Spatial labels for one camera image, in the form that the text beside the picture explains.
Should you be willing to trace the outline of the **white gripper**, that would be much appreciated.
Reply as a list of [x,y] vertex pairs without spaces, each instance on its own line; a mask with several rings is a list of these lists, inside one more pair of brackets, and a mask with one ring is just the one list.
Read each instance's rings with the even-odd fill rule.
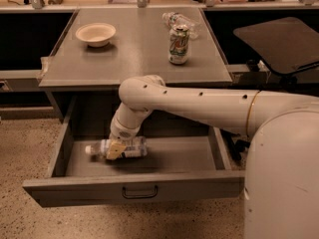
[[119,123],[116,117],[113,117],[110,125],[110,138],[117,139],[108,140],[106,159],[117,159],[127,148],[121,140],[130,140],[136,137],[139,130],[139,126],[134,128],[125,127]]

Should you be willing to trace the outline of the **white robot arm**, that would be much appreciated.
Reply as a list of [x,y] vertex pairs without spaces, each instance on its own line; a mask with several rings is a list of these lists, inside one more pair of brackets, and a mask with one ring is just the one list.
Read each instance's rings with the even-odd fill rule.
[[318,97],[169,88],[159,76],[124,80],[119,97],[113,137],[134,137],[151,112],[164,111],[249,139],[245,239],[319,239]]

